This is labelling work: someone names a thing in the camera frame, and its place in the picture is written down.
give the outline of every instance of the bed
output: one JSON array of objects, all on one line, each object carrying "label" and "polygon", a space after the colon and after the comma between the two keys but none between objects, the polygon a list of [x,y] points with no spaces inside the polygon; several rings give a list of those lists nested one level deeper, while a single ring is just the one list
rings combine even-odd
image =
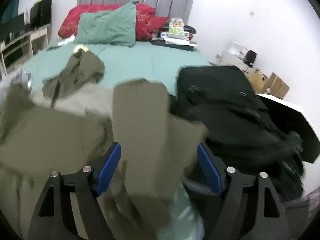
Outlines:
[{"label": "bed", "polygon": [[[125,4],[132,0],[77,0],[82,4]],[[188,22],[193,0],[139,0],[156,8],[156,16],[181,17]],[[42,81],[56,76],[65,67],[75,44],[67,44],[57,50],[42,51],[28,61],[24,70],[33,78],[33,90],[42,88]],[[180,67],[186,65],[207,65],[208,62],[198,49],[184,51],[151,45],[138,41],[133,48],[112,45],[87,45],[105,65],[105,75],[99,86],[112,89],[115,85],[135,78],[162,82],[169,93],[175,93],[175,80]]]}]

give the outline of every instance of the bed sheet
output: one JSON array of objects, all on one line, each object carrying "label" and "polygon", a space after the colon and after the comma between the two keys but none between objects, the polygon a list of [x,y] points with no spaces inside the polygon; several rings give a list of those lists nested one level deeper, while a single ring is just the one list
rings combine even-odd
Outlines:
[{"label": "bed sheet", "polygon": [[[58,75],[66,66],[76,44],[41,51],[23,66],[32,74],[33,90],[42,88],[43,80]],[[99,85],[114,88],[117,84],[135,78],[162,82],[169,93],[175,94],[177,73],[182,66],[208,65],[199,50],[185,51],[155,46],[138,41],[133,48],[113,45],[86,45],[103,61],[105,74]]]}]

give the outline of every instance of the blue gripper pad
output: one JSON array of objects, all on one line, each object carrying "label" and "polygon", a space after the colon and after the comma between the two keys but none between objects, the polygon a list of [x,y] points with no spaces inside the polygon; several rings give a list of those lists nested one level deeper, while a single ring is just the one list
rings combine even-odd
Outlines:
[{"label": "blue gripper pad", "polygon": [[212,154],[211,150],[205,143],[198,145],[197,157],[198,163],[206,177],[207,186],[213,193],[220,196],[226,189],[226,165],[219,157]]},{"label": "blue gripper pad", "polygon": [[93,174],[91,179],[91,189],[96,197],[104,193],[111,181],[113,173],[121,158],[121,146],[113,143],[105,155],[97,158],[93,165]]}]

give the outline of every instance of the red pillow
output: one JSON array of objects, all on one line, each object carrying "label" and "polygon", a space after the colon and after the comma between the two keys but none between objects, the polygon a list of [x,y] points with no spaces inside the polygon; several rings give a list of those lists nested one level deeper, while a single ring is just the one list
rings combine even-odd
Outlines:
[{"label": "red pillow", "polygon": [[[61,38],[68,38],[72,34],[77,35],[80,15],[84,12],[98,12],[105,10],[116,10],[121,5],[78,5],[71,9],[63,21],[58,35]],[[159,27],[164,25],[167,17],[155,17],[155,8],[149,5],[138,3],[137,7],[137,20],[136,20],[136,40],[148,41],[152,38],[154,32],[158,32]]]}]

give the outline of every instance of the plastic snack bag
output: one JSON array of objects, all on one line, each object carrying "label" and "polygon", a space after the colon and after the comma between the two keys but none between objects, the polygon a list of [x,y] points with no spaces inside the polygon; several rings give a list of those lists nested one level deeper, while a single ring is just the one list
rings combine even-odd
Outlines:
[{"label": "plastic snack bag", "polygon": [[184,35],[184,23],[181,18],[171,18],[169,23],[169,33]]}]

